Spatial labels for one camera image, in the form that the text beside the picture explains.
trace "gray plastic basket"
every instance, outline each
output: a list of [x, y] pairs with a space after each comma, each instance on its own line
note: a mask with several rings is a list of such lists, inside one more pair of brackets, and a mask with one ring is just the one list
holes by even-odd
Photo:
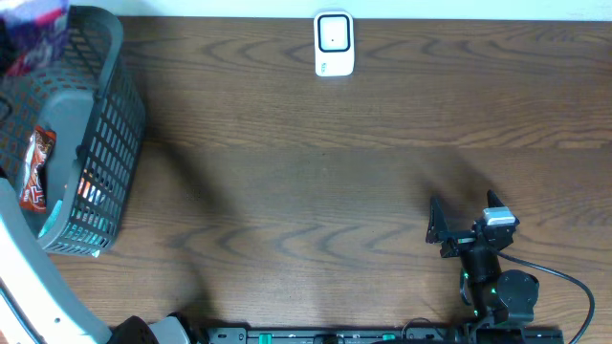
[[[57, 133], [41, 180], [47, 213], [22, 211], [48, 252], [98, 256], [117, 238], [145, 127], [142, 101], [120, 62], [122, 40], [108, 11], [72, 7], [62, 60], [0, 88], [0, 116], [7, 114], [0, 165], [17, 195], [34, 126]], [[57, 202], [54, 224], [41, 232]]]

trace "wooden floor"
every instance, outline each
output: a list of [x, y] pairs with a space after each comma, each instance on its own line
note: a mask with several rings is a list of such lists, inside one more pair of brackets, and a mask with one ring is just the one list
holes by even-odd
[[[521, 220], [506, 251], [585, 282], [583, 342], [609, 342], [611, 23], [356, 20], [355, 72], [320, 78], [312, 20], [122, 21], [150, 119], [122, 232], [53, 257], [110, 325], [470, 316], [459, 260], [425, 243], [428, 198], [468, 226], [493, 188]], [[586, 296], [529, 272], [536, 324], [569, 340]]]

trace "red snack package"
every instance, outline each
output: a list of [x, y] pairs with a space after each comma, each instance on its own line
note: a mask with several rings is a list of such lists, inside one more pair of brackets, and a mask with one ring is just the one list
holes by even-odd
[[24, 209], [37, 213], [47, 211], [45, 194], [40, 185], [38, 174], [54, 148], [55, 139], [54, 131], [46, 131], [39, 125], [36, 125], [34, 128], [30, 138], [30, 145], [26, 151], [23, 189], [19, 196], [19, 205]]

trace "purple cloth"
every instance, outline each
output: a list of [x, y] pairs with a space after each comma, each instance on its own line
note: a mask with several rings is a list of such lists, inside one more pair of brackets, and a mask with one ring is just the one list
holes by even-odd
[[0, 34], [11, 44], [0, 48], [6, 69], [0, 73], [23, 75], [59, 59], [68, 40], [68, 9], [68, 0], [30, 0], [1, 11], [5, 32]]

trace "power cord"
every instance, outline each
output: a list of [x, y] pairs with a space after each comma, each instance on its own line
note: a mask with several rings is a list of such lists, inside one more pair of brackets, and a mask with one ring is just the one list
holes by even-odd
[[421, 321], [421, 322], [426, 322], [426, 323], [428, 323], [429, 325], [431, 325], [431, 327], [433, 327], [433, 330], [435, 330], [435, 332], [436, 332], [438, 335], [440, 335], [440, 338], [444, 339], [444, 336], [443, 336], [443, 335], [440, 333], [440, 331], [438, 330], [438, 328], [437, 328], [437, 327], [435, 327], [435, 326], [433, 325], [433, 323], [432, 323], [431, 321], [429, 321], [429, 319], [427, 319], [427, 318], [423, 318], [423, 317], [417, 317], [417, 318], [414, 318], [414, 319], [412, 319], [412, 320], [408, 321], [408, 322], [407, 322], [407, 323], [404, 325], [404, 327], [402, 328], [402, 339], [405, 339], [405, 332], [406, 332], [406, 331], [407, 331], [407, 330], [410, 328], [410, 326], [411, 326], [411, 325], [412, 325], [412, 324], [413, 324], [415, 321]]
[[498, 255], [499, 257], [502, 257], [508, 261], [514, 262], [514, 263], [518, 263], [520, 265], [523, 265], [525, 267], [529, 267], [532, 269], [538, 269], [544, 272], [548, 272], [556, 277], [560, 277], [564, 280], [570, 281], [572, 283], [574, 283], [575, 285], [579, 286], [582, 288], [582, 290], [584, 290], [584, 292], [586, 292], [586, 296], [589, 297], [589, 313], [586, 315], [586, 319], [584, 320], [584, 322], [582, 323], [582, 326], [580, 327], [580, 330], [578, 331], [578, 333], [576, 333], [576, 335], [574, 336], [574, 338], [572, 338], [572, 340], [570, 340], [569, 344], [576, 344], [578, 343], [578, 341], [580, 340], [580, 338], [582, 337], [582, 335], [586, 332], [586, 329], [589, 327], [589, 325], [591, 324], [591, 320], [593, 319], [593, 314], [595, 314], [595, 297], [593, 296], [593, 292], [591, 292], [591, 290], [589, 290], [588, 287], [586, 287], [586, 285], [584, 283], [582, 283], [581, 281], [577, 280], [576, 278], [567, 275], [563, 272], [559, 272], [557, 270], [554, 269], [549, 269], [546, 267], [543, 267], [541, 265], [538, 264], [534, 264], [528, 261], [524, 261], [522, 259], [518, 259], [515, 258], [511, 255], [508, 255], [506, 253], [502, 253], [499, 250], [497, 250], [495, 247], [492, 247], [491, 245], [489, 245], [489, 242], [485, 240], [485, 243], [488, 247], [488, 249], [495, 253], [496, 255]]

